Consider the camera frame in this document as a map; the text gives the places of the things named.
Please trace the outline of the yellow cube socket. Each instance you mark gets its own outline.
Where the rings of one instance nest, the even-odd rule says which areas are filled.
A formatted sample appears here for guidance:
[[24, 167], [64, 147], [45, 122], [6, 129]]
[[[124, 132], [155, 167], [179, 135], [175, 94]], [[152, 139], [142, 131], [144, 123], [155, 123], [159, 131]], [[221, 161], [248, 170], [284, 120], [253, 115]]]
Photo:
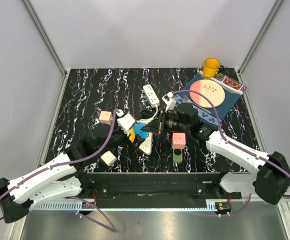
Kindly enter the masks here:
[[134, 133], [134, 130], [131, 129], [131, 130], [129, 131], [129, 140], [133, 143], [133, 142], [135, 141], [135, 138], [136, 138], [136, 135], [135, 135], [135, 133]]

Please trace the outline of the blue plug adapter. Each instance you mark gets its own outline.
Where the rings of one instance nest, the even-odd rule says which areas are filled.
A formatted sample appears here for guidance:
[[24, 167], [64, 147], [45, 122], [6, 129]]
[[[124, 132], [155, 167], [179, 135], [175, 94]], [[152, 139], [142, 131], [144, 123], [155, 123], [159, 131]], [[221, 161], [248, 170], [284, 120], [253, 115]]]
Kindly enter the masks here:
[[147, 131], [142, 130], [142, 128], [145, 126], [146, 124], [144, 122], [139, 122], [136, 123], [132, 129], [135, 133], [136, 136], [140, 137], [141, 139], [146, 139], [149, 137], [149, 133]]

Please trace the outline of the white triangular power strip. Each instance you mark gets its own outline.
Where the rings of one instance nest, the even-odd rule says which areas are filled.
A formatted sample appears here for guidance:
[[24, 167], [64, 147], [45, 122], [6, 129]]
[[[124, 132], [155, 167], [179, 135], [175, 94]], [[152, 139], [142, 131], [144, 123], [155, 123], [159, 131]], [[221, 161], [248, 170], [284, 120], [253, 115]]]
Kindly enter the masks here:
[[152, 153], [153, 134], [150, 132], [148, 137], [139, 145], [138, 149], [144, 154], [150, 155]]

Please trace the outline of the beige cube socket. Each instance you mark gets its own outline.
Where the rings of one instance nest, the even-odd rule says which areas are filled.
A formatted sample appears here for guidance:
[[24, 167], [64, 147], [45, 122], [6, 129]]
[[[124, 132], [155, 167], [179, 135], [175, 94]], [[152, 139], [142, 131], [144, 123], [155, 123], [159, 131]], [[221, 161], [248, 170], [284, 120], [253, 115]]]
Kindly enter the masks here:
[[113, 113], [110, 111], [102, 110], [99, 114], [99, 122], [102, 124], [111, 125], [113, 121]]

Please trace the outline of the white rectangular power strip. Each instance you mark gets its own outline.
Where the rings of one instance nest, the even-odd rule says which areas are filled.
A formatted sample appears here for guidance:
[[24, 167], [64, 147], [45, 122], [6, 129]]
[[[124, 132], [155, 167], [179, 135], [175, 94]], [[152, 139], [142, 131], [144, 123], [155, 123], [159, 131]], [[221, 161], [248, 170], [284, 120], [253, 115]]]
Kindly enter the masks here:
[[147, 84], [147, 85], [144, 85], [142, 88], [143, 88], [143, 91], [145, 93], [145, 96], [146, 96], [150, 106], [152, 108], [159, 107], [160, 100], [159, 100], [158, 96], [156, 95], [152, 86], [150, 84]]

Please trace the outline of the pink cube socket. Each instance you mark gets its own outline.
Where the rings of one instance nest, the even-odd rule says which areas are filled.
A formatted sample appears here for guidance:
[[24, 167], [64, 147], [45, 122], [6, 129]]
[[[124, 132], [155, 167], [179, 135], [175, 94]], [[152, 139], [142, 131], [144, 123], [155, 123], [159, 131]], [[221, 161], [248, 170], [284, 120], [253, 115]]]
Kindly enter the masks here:
[[183, 150], [186, 146], [186, 134], [183, 132], [173, 132], [171, 146], [173, 149]]

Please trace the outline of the green power strip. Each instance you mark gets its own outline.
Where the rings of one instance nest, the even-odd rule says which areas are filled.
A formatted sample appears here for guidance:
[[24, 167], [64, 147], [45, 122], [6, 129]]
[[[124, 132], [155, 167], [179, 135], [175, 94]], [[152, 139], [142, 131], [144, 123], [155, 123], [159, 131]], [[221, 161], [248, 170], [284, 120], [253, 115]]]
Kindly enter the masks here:
[[183, 161], [183, 150], [182, 149], [173, 149], [172, 162], [174, 164], [181, 164]]

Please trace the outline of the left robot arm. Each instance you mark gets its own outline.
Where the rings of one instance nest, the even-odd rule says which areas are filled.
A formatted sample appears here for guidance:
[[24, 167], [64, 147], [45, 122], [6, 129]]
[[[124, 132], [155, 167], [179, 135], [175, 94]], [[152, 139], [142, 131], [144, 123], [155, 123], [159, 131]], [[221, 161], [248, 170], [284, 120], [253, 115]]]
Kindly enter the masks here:
[[7, 224], [14, 223], [44, 202], [95, 196], [97, 191], [84, 176], [84, 168], [97, 157], [104, 156], [113, 162], [115, 156], [110, 150], [134, 139], [132, 129], [124, 132], [120, 127], [112, 130], [101, 125], [34, 171], [13, 180], [0, 178], [1, 219]]

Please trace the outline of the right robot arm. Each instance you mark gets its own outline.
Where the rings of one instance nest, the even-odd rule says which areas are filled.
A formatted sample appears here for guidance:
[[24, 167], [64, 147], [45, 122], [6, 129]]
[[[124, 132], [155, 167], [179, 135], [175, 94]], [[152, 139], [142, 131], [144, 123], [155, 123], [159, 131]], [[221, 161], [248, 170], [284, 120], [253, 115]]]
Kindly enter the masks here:
[[212, 185], [213, 195], [224, 198], [229, 193], [257, 194], [262, 200], [276, 205], [290, 187], [290, 168], [285, 156], [250, 148], [208, 123], [203, 122], [190, 103], [174, 110], [160, 111], [159, 117], [142, 130], [160, 135], [183, 133], [187, 141], [206, 148], [242, 166], [247, 173], [221, 173]]

